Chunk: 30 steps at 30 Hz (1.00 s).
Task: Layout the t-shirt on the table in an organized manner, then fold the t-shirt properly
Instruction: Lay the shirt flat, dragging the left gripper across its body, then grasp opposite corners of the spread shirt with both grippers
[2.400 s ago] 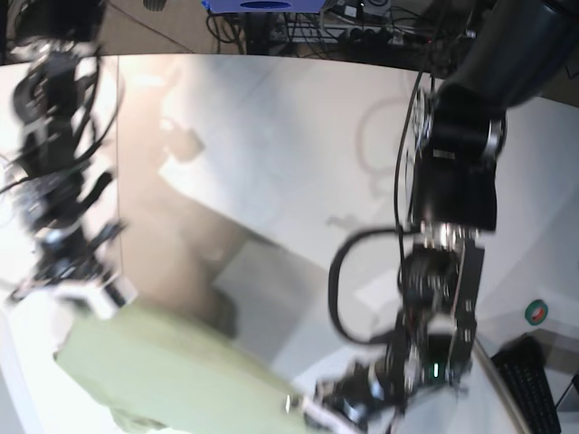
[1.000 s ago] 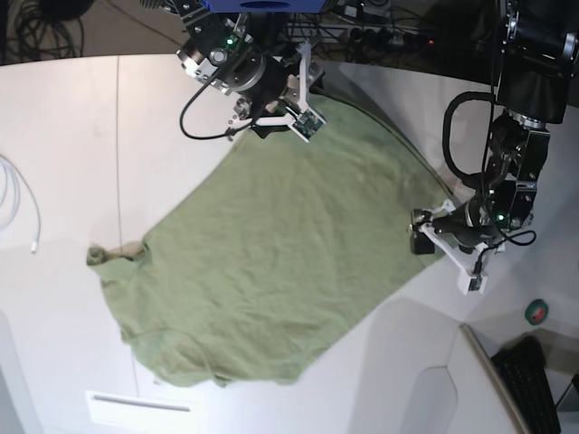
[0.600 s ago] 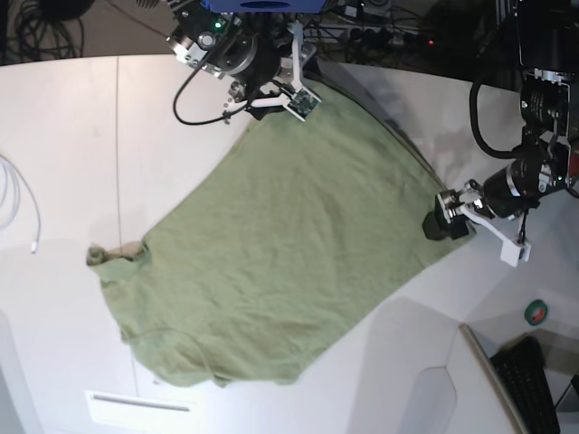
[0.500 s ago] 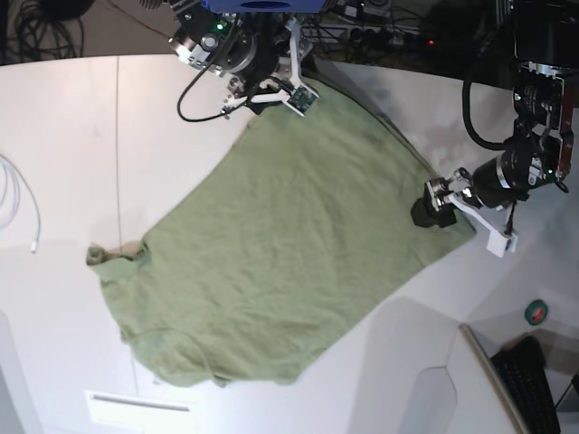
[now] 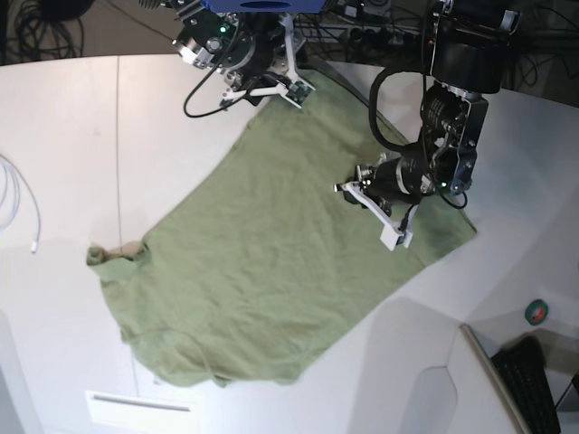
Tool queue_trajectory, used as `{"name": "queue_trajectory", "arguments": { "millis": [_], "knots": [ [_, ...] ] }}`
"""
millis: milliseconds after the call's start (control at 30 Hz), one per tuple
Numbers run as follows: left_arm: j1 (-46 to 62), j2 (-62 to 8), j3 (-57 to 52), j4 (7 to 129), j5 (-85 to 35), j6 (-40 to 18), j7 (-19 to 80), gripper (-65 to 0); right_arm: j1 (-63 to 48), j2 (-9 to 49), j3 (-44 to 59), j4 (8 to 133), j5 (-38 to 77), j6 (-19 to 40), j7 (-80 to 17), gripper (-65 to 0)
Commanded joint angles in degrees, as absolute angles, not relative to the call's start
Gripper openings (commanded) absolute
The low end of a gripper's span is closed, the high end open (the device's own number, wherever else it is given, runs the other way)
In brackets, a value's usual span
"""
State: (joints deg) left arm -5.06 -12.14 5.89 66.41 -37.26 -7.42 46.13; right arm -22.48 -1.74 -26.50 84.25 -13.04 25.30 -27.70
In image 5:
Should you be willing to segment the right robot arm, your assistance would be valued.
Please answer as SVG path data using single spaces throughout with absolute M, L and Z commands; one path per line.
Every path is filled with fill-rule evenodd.
M 290 5 L 280 1 L 171 1 L 184 26 L 173 41 L 185 63 L 211 69 L 232 91 L 298 86 Z

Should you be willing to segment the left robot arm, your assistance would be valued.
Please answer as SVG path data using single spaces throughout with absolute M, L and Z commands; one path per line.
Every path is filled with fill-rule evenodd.
M 376 76 L 369 95 L 369 126 L 376 141 L 397 157 L 359 165 L 350 180 L 386 214 L 395 205 L 416 206 L 435 194 L 459 207 L 455 197 L 465 195 L 472 183 L 489 108 L 485 97 L 501 88 L 519 18 L 510 1 L 439 1 L 422 25 L 418 55 L 386 66 Z M 407 145 L 387 139 L 377 117 L 381 86 L 402 72 L 433 79 L 422 88 L 419 136 Z

